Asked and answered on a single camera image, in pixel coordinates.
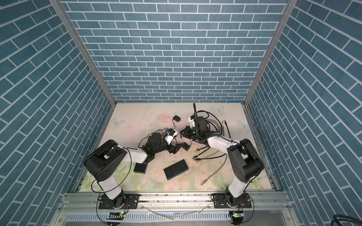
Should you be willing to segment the small black power adapter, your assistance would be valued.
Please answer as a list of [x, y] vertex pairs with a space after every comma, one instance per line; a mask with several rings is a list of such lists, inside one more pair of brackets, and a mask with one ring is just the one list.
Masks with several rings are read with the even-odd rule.
[[190, 149], [190, 145], [187, 144], [187, 143], [183, 143], [182, 144], [182, 148], [185, 150], [185, 151], [188, 151]]

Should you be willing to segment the black network switch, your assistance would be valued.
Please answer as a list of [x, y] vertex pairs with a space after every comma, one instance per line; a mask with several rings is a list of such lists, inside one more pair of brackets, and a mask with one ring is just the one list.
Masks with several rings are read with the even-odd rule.
[[184, 172], [188, 171], [189, 168], [185, 160], [181, 160], [173, 165], [164, 169], [164, 173], [166, 175], [167, 180], [171, 180]]

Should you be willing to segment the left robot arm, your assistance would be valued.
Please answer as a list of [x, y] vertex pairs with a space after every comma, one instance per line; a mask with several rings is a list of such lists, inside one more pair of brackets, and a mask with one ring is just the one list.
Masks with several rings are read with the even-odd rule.
[[148, 164], [157, 153], [168, 151], [177, 153], [181, 148], [186, 151], [189, 145], [186, 143], [172, 144], [176, 140], [176, 131], [167, 131], [165, 134], [152, 133], [147, 137], [147, 142], [137, 149], [122, 147], [116, 141], [110, 139], [92, 152], [84, 161], [88, 172], [92, 174], [102, 193], [109, 200], [117, 199], [121, 194], [121, 182], [117, 182], [114, 173], [121, 162]]

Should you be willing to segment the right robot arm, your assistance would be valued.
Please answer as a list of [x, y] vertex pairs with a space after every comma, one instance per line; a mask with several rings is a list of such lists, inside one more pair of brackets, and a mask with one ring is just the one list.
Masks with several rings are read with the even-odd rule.
[[232, 200], [244, 195], [250, 182], [264, 169], [263, 161], [249, 139], [233, 140], [212, 131], [202, 116], [191, 116], [190, 123], [181, 131], [181, 135], [210, 148], [217, 149], [229, 156], [234, 178], [226, 188], [226, 194]]

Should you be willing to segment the black wall plug adapter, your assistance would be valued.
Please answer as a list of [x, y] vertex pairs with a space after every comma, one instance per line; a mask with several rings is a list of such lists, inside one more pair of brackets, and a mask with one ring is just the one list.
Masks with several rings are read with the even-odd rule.
[[180, 118], [179, 116], [175, 115], [175, 116], [173, 117], [173, 121], [175, 121], [175, 122], [180, 122], [180, 121], [181, 121], [181, 118]]

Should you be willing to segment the long black switch box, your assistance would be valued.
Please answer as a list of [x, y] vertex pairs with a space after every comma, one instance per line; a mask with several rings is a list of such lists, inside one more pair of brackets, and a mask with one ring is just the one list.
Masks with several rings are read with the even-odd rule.
[[147, 170], [147, 163], [136, 163], [135, 168], [134, 168], [134, 173], [140, 173], [140, 174], [145, 174], [146, 170]]

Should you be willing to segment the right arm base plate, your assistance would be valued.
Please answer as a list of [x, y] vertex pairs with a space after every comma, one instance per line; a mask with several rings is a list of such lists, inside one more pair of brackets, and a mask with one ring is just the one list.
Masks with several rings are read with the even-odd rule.
[[244, 193], [238, 198], [234, 198], [227, 193], [214, 193], [211, 194], [211, 200], [213, 201], [214, 208], [226, 209], [226, 208], [251, 208], [251, 199], [248, 193]]

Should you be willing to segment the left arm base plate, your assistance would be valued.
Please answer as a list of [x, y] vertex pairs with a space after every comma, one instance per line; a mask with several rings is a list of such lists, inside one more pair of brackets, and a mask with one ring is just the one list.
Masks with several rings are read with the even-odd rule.
[[98, 199], [98, 208], [101, 210], [133, 210], [137, 209], [140, 195], [139, 194], [123, 194], [121, 193], [114, 200], [108, 198], [107, 195], [101, 195]]

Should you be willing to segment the aluminium front rail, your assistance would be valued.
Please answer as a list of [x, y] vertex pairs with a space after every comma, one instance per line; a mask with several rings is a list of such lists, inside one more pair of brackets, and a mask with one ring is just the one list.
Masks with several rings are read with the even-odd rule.
[[[96, 193], [67, 193], [59, 211], [95, 212], [98, 207], [102, 211], [111, 211], [113, 201], [106, 201]], [[120, 200], [121, 210], [153, 211], [198, 210], [206, 207], [208, 210], [290, 210], [292, 205], [285, 192], [274, 190], [249, 191], [239, 203], [228, 204], [226, 193], [222, 191], [194, 192], [126, 192]]]

